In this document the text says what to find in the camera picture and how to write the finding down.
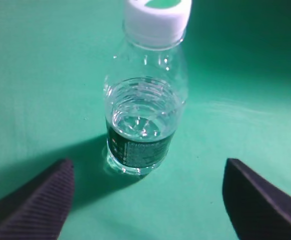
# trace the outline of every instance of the bottle neck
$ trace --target bottle neck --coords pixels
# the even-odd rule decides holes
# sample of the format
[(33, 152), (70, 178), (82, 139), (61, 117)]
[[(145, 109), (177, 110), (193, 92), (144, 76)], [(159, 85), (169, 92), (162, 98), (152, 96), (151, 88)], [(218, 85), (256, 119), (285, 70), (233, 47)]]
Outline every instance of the bottle neck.
[(164, 42), (160, 42), (160, 40), (157, 40), (154, 38), (151, 39), (151, 38), (146, 38), (146, 37), (142, 37), (142, 36), (138, 37), (135, 34), (129, 33), (126, 30), (124, 22), (122, 24), (122, 29), (124, 32), (125, 39), (127, 40), (127, 42), (129, 44), (131, 44), (139, 49), (144, 49), (147, 51), (154, 51), (154, 52), (165, 52), (165, 51), (169, 51), (169, 50), (177, 47), (179, 44), (181, 44), (183, 42), (185, 34), (186, 34), (186, 31), (184, 31), (181, 38), (179, 38), (178, 40), (176, 40), (172, 43), (165, 44)]

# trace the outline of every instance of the water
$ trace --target water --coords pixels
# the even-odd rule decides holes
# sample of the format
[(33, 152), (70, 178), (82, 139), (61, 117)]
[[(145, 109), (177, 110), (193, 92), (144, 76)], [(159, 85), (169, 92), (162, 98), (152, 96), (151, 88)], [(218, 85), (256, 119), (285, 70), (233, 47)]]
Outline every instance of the water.
[(107, 90), (109, 164), (129, 174), (147, 174), (165, 158), (183, 102), (163, 80), (131, 78)]

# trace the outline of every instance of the clear plastic bottle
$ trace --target clear plastic bottle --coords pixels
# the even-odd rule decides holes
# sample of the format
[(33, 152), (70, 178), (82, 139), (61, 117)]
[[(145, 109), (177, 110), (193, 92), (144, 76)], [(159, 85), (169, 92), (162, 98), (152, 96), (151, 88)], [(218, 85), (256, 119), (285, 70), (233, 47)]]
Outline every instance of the clear plastic bottle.
[(172, 2), (125, 1), (125, 39), (104, 84), (107, 162), (123, 173), (144, 175), (161, 164), (188, 97), (180, 43), (191, 0)]

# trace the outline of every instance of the green cap top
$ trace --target green cap top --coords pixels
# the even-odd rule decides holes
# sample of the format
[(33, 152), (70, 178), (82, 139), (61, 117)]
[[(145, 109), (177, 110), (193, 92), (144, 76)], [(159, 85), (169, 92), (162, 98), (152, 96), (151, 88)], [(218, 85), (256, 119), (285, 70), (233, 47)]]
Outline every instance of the green cap top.
[(145, 6), (153, 9), (169, 9), (177, 6), (181, 0), (150, 0)]

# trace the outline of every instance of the bottle label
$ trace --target bottle label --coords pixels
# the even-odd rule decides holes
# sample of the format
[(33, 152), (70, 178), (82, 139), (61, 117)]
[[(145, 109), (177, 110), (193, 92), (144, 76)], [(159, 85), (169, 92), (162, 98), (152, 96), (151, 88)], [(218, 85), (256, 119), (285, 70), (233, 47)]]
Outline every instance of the bottle label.
[(181, 3), (181, 0), (148, 0), (145, 6), (153, 9), (169, 9), (179, 3)]
[(131, 168), (146, 168), (160, 162), (167, 155), (173, 134), (158, 141), (140, 142), (118, 134), (106, 122), (108, 146), (113, 156)]

